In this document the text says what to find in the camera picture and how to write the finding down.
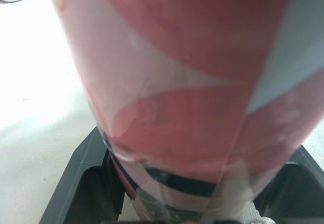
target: white surface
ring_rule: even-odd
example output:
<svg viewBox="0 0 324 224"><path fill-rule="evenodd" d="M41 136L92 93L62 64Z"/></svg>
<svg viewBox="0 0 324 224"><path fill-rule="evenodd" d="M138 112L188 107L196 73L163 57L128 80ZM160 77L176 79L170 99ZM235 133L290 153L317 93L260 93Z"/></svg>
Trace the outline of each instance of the white surface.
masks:
<svg viewBox="0 0 324 224"><path fill-rule="evenodd" d="M0 5L0 223L38 223L95 127L48 0Z"/></svg>

